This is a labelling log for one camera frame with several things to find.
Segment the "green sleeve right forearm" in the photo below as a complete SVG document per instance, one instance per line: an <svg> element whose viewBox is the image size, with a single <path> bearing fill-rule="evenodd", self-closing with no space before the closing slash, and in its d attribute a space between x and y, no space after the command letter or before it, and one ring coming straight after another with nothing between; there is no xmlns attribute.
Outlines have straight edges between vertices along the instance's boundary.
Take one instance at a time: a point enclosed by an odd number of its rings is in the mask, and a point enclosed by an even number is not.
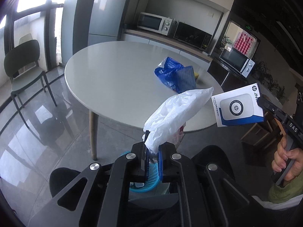
<svg viewBox="0 0 303 227"><path fill-rule="evenodd" d="M272 203L283 203L302 194L302 173L285 186L273 184L268 199Z"/></svg>

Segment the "person's right hand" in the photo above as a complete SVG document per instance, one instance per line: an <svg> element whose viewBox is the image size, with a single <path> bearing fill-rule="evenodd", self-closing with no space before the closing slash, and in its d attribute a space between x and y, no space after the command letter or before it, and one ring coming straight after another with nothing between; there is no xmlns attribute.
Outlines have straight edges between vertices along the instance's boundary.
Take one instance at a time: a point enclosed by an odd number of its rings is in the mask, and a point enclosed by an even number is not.
<svg viewBox="0 0 303 227"><path fill-rule="evenodd" d="M275 172L281 172L287 166L287 161L294 160L294 163L284 177L284 185L289 184L298 177L303 169L303 152L300 148L286 151L287 136L285 135L277 145L277 151L274 153L272 169Z"/></svg>

